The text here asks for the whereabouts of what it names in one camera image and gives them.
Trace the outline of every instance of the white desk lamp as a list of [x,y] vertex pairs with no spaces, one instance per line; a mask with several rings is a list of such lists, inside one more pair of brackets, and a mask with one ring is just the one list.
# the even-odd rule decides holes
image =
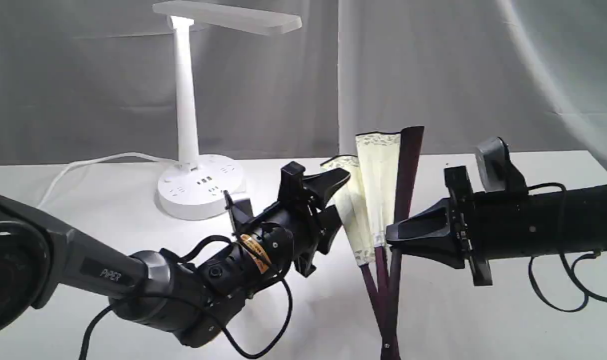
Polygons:
[[161,206],[173,217],[201,220],[225,211],[224,191],[246,191],[239,162],[223,155],[200,155],[190,57],[190,26],[195,21],[259,35],[285,34],[302,27],[299,16],[184,0],[152,5],[170,16],[175,43],[178,160],[157,182]]

